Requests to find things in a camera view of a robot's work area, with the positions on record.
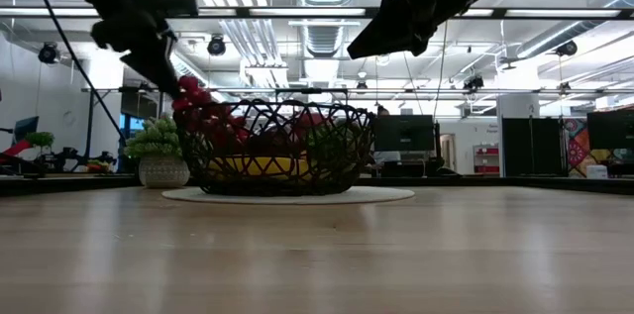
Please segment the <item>fruit basket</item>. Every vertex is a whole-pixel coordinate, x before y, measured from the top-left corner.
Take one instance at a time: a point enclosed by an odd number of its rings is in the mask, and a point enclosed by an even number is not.
[[[174,109],[183,158],[213,194],[341,193],[359,178],[373,139],[373,114],[347,105],[181,101]]]

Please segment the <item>wooden table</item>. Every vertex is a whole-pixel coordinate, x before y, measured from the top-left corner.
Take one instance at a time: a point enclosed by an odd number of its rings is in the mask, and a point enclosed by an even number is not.
[[[0,198],[0,313],[634,312],[634,199],[415,190],[322,207]]]

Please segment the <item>wall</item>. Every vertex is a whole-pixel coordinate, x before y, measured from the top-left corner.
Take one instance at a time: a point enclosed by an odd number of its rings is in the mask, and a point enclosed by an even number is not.
[[[81,75],[65,65],[47,66],[38,56],[11,44],[0,33],[0,127],[40,116],[38,131],[55,135],[53,150],[74,147],[82,154],[88,117],[88,94],[81,92]],[[11,146],[11,135],[0,132],[0,152]],[[35,155],[25,152],[25,158]]]
[[[456,136],[456,171],[474,173],[474,146],[498,142],[497,120],[448,120],[439,119],[441,135]]]

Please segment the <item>white plant pot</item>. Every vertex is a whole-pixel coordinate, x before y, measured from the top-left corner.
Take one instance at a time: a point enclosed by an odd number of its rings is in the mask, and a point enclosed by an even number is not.
[[[143,157],[139,164],[139,179],[148,188],[177,188],[189,180],[189,168],[177,157]]]

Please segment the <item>computer monitor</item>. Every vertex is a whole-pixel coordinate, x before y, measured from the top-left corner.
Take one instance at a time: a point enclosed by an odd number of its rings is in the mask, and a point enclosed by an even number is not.
[[[428,115],[380,116],[374,120],[374,150],[434,151],[434,118]]]
[[[39,121],[40,117],[36,116],[16,122],[16,126],[13,128],[13,142],[11,146],[15,146],[18,142],[24,140],[28,134],[37,132]]]
[[[592,150],[634,149],[634,111],[588,113],[587,131]]]

